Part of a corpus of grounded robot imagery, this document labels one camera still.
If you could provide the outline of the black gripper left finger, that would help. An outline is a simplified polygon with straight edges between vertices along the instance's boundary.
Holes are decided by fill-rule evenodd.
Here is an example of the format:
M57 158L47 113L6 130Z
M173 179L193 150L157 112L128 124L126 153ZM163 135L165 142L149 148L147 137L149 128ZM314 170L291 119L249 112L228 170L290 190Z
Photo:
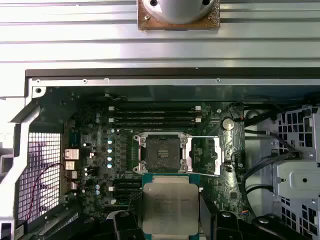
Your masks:
M91 226L74 234L75 240L144 240L136 216L128 210L112 212L112 218L94 220Z

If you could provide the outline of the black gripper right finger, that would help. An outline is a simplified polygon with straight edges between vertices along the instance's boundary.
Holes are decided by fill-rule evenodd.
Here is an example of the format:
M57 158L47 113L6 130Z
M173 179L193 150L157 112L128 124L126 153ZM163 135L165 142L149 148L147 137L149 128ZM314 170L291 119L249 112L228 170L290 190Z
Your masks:
M306 240L274 217L258 216L247 223L199 194L199 224L207 240Z

